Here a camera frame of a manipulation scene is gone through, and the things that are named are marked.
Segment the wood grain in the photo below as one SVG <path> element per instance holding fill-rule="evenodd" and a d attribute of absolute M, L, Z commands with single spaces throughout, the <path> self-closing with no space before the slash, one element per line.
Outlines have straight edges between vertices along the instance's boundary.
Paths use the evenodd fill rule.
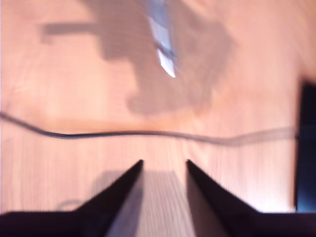
<path fill-rule="evenodd" d="M 142 0 L 3 0 L 1 110 L 59 132 L 231 137 L 297 124 L 301 76 L 316 75 L 315 1 L 173 0 L 170 11 L 175 79 L 159 66 Z M 261 211 L 293 209 L 293 137 L 234 147 L 157 137 L 58 140 L 2 121 L 1 211 L 79 205 L 104 172 L 139 159 L 162 174 L 150 186 L 175 173 L 183 197 L 162 192 L 157 202 L 183 206 L 188 158 Z M 169 211 L 188 223 L 188 209 Z M 161 213 L 147 228 L 169 222 Z M 170 228 L 161 236 L 184 235 Z"/>

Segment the wooden surface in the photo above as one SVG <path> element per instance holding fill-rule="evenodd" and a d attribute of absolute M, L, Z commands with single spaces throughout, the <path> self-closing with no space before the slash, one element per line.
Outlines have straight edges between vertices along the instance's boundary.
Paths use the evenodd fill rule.
<path fill-rule="evenodd" d="M 3 0 L 1 111 L 59 132 L 231 137 L 297 124 L 301 76 L 316 75 L 315 1 L 172 0 L 170 11 L 175 79 L 159 66 L 142 0 Z M 1 121 L 1 211 L 78 206 L 144 159 L 140 234 L 191 236 L 189 158 L 258 210 L 291 211 L 294 130 L 283 133 L 242 146 L 58 140 Z"/>

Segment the wire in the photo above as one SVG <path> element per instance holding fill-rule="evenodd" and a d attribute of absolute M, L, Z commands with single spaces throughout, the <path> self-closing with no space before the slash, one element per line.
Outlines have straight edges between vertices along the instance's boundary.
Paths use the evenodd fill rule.
<path fill-rule="evenodd" d="M 210 143 L 213 145 L 218 146 L 243 146 L 252 143 L 259 143 L 259 142 L 267 142 L 272 140 L 292 140 L 298 139 L 298 135 L 295 134 L 294 127 L 283 127 L 283 128 L 276 128 L 276 129 L 269 129 L 263 130 L 253 133 L 247 133 L 243 135 L 238 135 L 234 137 L 210 137 L 204 135 L 194 135 L 188 133 L 181 133 L 181 132 L 170 132 L 170 131 L 142 131 L 142 130 L 131 130 L 131 131 L 105 131 L 105 132 L 95 132 L 95 133 L 58 133 L 58 132 L 51 132 L 36 127 L 34 125 L 28 124 L 22 120 L 14 118 L 4 112 L 0 112 L 1 119 L 10 122 L 12 124 L 18 125 L 24 129 L 32 131 L 34 133 L 47 136 L 47 137 L 54 137 L 60 139 L 85 139 L 85 138 L 96 138 L 96 137 L 112 137 L 112 136 L 163 136 L 163 137 L 173 137 L 178 139 L 186 139 L 186 140 L 193 140 L 197 142 L 204 142 Z M 316 136 L 310 136 L 309 140 L 315 139 Z"/>

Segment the black object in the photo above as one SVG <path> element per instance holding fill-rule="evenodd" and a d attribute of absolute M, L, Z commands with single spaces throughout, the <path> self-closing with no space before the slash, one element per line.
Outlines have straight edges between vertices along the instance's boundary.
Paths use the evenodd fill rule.
<path fill-rule="evenodd" d="M 143 168 L 138 161 L 107 189 L 75 211 L 0 215 L 0 237 L 103 237 Z"/>
<path fill-rule="evenodd" d="M 316 125 L 316 86 L 306 83 L 302 90 L 300 138 L 295 183 L 298 212 L 316 212 L 316 140 L 308 126 Z"/>
<path fill-rule="evenodd" d="M 143 168 L 138 161 L 75 211 L 0 215 L 0 237 L 102 237 Z M 190 160 L 189 175 L 232 237 L 316 237 L 316 213 L 264 214 L 224 190 Z"/>
<path fill-rule="evenodd" d="M 190 160 L 187 168 L 232 237 L 316 237 L 316 213 L 260 213 L 224 190 Z"/>

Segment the cable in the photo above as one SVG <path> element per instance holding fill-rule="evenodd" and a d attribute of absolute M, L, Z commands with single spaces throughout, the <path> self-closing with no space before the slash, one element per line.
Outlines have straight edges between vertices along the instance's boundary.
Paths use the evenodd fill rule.
<path fill-rule="evenodd" d="M 272 141 L 272 140 L 291 140 L 291 139 L 299 138 L 298 135 L 295 134 L 294 127 L 269 129 L 269 130 L 247 133 L 247 134 L 238 135 L 234 137 L 227 137 L 227 138 L 194 135 L 194 134 L 180 133 L 180 132 L 150 131 L 150 130 L 149 131 L 142 131 L 142 130 L 105 131 L 105 132 L 95 132 L 95 133 L 66 134 L 66 133 L 46 131 L 34 125 L 30 125 L 22 120 L 14 118 L 4 112 L 0 112 L 0 117 L 1 119 L 7 122 L 18 125 L 34 133 L 37 133 L 43 136 L 48 136 L 48 137 L 60 138 L 60 139 L 84 139 L 84 138 L 96 138 L 96 137 L 139 135 L 139 136 L 173 137 L 173 138 L 178 138 L 178 139 L 186 139 L 186 140 L 193 140 L 197 142 L 210 143 L 210 144 L 218 145 L 218 146 L 242 146 L 242 145 L 259 143 L 259 142 L 267 142 L 267 141 Z M 314 133 L 312 136 L 308 137 L 309 140 L 316 139 L 316 136 L 315 136 L 316 127 L 315 126 L 312 126 L 312 127 L 314 128 Z M 310 132 L 312 127 L 306 127 L 306 128 Z"/>

